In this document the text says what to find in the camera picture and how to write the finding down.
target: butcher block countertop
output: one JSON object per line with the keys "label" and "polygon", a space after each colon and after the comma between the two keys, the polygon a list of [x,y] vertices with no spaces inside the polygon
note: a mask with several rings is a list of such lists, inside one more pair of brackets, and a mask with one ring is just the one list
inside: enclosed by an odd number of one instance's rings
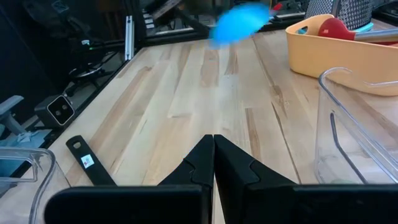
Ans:
{"label": "butcher block countertop", "polygon": [[[317,183],[318,89],[317,79],[290,70],[284,30],[219,50],[208,40],[148,47],[50,150],[71,185],[91,185],[65,145],[76,135],[118,185],[157,185],[204,134],[222,134],[294,182]],[[215,195],[215,223],[223,223]]]}

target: yellow basket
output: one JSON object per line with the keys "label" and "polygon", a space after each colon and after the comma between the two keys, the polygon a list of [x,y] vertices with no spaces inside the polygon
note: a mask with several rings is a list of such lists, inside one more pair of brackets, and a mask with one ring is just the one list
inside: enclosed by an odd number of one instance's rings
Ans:
{"label": "yellow basket", "polygon": [[[333,17],[329,14],[310,17],[286,28],[290,68],[304,75],[318,78],[333,67],[345,67],[367,83],[352,82],[344,75],[334,80],[337,83],[366,93],[382,96],[398,95],[398,47],[319,37],[322,23]],[[307,28],[306,34],[297,31]],[[385,88],[369,88],[377,83]]]}

